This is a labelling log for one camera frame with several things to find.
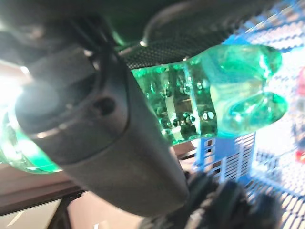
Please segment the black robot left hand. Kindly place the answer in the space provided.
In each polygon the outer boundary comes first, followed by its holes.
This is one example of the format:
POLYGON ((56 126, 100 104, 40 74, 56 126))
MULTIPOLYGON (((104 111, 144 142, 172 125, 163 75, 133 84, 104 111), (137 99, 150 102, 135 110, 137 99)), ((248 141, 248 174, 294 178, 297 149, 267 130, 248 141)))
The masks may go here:
POLYGON ((141 229, 278 229, 280 202, 260 194, 250 203, 245 188, 234 181, 218 183, 205 172, 184 173, 190 196, 178 210, 144 218, 141 229))

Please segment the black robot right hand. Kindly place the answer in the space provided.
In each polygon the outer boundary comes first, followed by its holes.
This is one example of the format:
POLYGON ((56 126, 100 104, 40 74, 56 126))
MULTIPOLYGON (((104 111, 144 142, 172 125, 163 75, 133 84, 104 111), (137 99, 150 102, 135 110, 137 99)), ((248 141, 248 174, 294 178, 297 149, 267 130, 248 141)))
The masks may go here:
POLYGON ((34 82, 21 130, 77 184, 127 212, 163 215, 189 196, 131 67, 192 57, 274 0, 3 0, 0 46, 34 82))

